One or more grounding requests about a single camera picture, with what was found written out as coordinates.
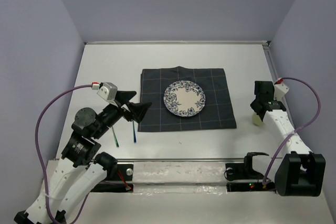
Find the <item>pale yellow paper cup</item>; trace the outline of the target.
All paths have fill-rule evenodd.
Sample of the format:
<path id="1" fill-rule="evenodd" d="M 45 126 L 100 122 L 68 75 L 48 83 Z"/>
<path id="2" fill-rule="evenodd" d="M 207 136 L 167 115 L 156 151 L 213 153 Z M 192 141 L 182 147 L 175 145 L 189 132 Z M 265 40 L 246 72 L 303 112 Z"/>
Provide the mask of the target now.
<path id="1" fill-rule="evenodd" d="M 252 115 L 251 121 L 256 126 L 263 126 L 263 124 L 264 124 L 263 121 L 261 120 L 261 118 L 259 117 L 259 115 L 257 115 L 257 114 Z"/>

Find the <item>iridescent spoon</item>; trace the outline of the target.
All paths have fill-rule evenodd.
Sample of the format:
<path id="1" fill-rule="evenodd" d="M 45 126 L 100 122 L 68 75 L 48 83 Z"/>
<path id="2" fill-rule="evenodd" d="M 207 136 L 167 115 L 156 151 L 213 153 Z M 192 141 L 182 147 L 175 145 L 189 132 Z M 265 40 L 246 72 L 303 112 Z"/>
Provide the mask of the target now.
<path id="1" fill-rule="evenodd" d="M 136 135 L 136 130 L 135 130 L 135 122 L 132 121 L 132 129 L 133 129 L 133 142 L 134 144 L 137 143 L 137 135 Z"/>

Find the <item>dark checked cloth napkin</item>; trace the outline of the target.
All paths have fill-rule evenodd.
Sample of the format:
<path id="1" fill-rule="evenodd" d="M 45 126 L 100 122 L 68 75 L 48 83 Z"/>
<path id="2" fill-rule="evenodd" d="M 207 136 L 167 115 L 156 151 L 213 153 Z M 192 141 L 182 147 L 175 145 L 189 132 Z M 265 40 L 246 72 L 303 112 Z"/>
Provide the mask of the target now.
<path id="1" fill-rule="evenodd" d="M 205 107 L 191 117 L 171 113 L 164 104 L 164 91 L 175 81 L 191 81 L 205 93 Z M 177 132 L 194 130 L 235 129 L 237 127 L 229 95 L 225 71 L 222 68 L 189 69 L 181 66 L 163 69 L 143 69 L 141 102 L 152 102 L 139 132 Z"/>

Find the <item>blue floral plate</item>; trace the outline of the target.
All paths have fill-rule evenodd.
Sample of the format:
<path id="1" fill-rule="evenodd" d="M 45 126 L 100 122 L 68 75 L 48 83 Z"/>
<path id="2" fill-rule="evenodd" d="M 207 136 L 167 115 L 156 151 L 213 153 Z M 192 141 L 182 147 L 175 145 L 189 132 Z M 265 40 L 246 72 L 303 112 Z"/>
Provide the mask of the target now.
<path id="1" fill-rule="evenodd" d="M 174 115 L 192 117 L 205 107 L 206 96 L 203 89 L 188 80 L 170 84 L 163 93 L 165 107 Z"/>

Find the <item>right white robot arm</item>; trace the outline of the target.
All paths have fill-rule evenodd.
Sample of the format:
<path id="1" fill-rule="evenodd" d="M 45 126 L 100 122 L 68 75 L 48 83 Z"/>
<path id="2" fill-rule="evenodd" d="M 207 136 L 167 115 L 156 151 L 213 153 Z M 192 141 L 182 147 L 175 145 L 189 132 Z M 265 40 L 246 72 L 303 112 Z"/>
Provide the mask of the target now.
<path id="1" fill-rule="evenodd" d="M 318 197 L 322 191 L 326 160 L 323 155 L 315 154 L 299 136 L 299 131 L 312 124 L 321 111 L 317 92 L 308 83 L 305 85 L 316 98 L 317 111 L 310 121 L 295 128 L 281 101 L 289 91 L 284 78 L 275 82 L 255 81 L 255 99 L 250 105 L 254 112 L 253 123 L 261 122 L 279 145 L 272 156 L 247 153 L 241 171 L 248 178 L 259 177 L 264 186 L 274 183 L 281 196 Z"/>

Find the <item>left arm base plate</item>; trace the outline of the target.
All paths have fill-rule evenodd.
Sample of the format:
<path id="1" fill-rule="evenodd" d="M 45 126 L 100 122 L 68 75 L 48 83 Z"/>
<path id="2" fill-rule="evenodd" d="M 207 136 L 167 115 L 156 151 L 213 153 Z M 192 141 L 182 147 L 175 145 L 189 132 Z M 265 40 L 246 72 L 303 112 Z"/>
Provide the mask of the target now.
<path id="1" fill-rule="evenodd" d="M 115 172 L 108 172 L 107 177 L 97 184 L 92 193 L 132 193 L 133 164 L 119 163 Z"/>

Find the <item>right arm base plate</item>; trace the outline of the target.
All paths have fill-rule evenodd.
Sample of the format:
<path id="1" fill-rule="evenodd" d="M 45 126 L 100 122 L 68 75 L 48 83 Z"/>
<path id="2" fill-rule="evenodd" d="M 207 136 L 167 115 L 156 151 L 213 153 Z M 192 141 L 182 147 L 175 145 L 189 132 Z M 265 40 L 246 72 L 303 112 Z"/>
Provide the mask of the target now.
<path id="1" fill-rule="evenodd" d="M 269 157 L 262 152 L 249 152 L 242 162 L 226 163 L 224 178 L 227 180 L 226 189 L 228 193 L 234 192 L 276 192 L 275 184 L 270 182 L 263 185 L 264 175 L 253 170 L 253 158 L 255 156 Z"/>

